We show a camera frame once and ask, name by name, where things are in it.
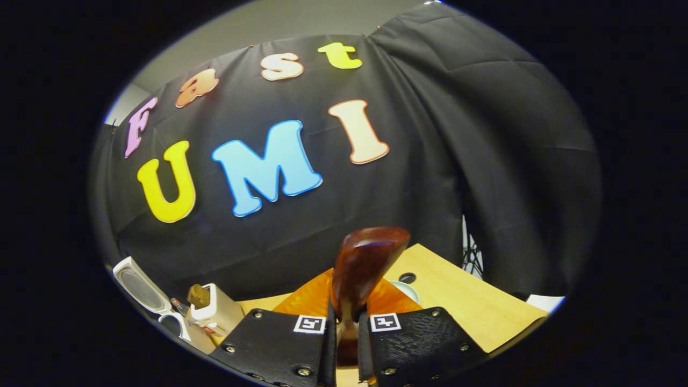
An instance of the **blue letter m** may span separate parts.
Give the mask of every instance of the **blue letter m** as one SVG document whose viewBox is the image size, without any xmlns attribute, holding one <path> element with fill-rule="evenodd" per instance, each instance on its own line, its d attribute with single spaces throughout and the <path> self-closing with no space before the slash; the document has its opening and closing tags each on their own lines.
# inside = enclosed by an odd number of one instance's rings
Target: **blue letter m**
<svg viewBox="0 0 688 387">
<path fill-rule="evenodd" d="M 313 172 L 301 144 L 301 121 L 290 120 L 270 128 L 265 155 L 258 156 L 239 140 L 220 145 L 213 151 L 213 160 L 222 164 L 229 187 L 234 195 L 236 216 L 258 211 L 262 202 L 251 195 L 250 183 L 271 202 L 277 201 L 279 172 L 284 175 L 282 192 L 296 196 L 318 187 L 323 177 Z"/>
</svg>

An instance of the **white object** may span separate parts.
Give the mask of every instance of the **white object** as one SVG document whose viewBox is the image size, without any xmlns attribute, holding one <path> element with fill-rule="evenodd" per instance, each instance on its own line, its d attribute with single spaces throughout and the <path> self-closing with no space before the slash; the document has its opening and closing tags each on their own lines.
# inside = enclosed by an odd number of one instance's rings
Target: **white object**
<svg viewBox="0 0 688 387">
<path fill-rule="evenodd" d="M 166 315 L 174 315 L 180 320 L 182 327 L 180 338 L 188 342 L 203 353 L 210 353 L 215 350 L 212 340 L 197 326 L 187 322 L 182 315 L 172 310 L 172 304 L 165 293 L 158 288 L 148 275 L 134 262 L 132 257 L 127 257 L 112 269 L 112 273 L 117 282 L 129 293 L 139 304 L 149 311 L 160 315 L 160 321 Z"/>
<path fill-rule="evenodd" d="M 559 307 L 564 298 L 565 297 L 548 297 L 546 295 L 531 294 L 526 303 L 547 313 L 552 313 Z"/>
<path fill-rule="evenodd" d="M 207 284 L 203 288 L 211 294 L 210 305 L 201 309 L 191 305 L 191 317 L 205 325 L 206 332 L 218 337 L 227 336 L 244 318 L 244 311 L 215 284 Z"/>
<path fill-rule="evenodd" d="M 401 290 L 405 295 L 409 296 L 416 304 L 420 305 L 420 297 L 418 297 L 418 292 L 409 284 L 399 281 L 389 281 L 390 284 L 396 286 L 397 289 Z"/>
</svg>

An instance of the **white speaker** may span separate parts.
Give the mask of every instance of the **white speaker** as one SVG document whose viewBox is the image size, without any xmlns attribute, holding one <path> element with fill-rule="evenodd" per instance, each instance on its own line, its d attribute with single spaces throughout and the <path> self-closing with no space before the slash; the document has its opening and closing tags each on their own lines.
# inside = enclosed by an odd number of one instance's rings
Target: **white speaker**
<svg viewBox="0 0 688 387">
<path fill-rule="evenodd" d="M 164 321 L 167 329 L 176 329 L 180 339 L 188 342 L 203 353 L 210 353 L 215 350 L 213 341 L 198 326 L 184 319 L 182 315 L 172 310 L 172 304 L 165 293 L 158 288 L 148 275 L 134 262 L 132 257 L 127 257 L 112 269 L 117 282 L 129 293 L 139 304 L 149 311 L 160 315 L 158 321 Z"/>
</svg>

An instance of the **orange object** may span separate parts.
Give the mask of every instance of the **orange object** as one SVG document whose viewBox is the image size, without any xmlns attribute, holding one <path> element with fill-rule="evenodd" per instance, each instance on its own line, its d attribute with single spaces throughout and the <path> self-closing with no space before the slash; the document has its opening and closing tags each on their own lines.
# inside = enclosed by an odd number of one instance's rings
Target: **orange object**
<svg viewBox="0 0 688 387">
<path fill-rule="evenodd" d="M 333 270 L 327 270 L 306 282 L 272 311 L 290 315 L 327 317 L 327 302 L 330 296 Z"/>
<path fill-rule="evenodd" d="M 407 313 L 422 310 L 421 305 L 416 304 L 404 292 L 390 284 L 385 278 L 375 286 L 368 296 L 368 311 L 370 315 L 382 315 L 385 313 Z"/>
</svg>

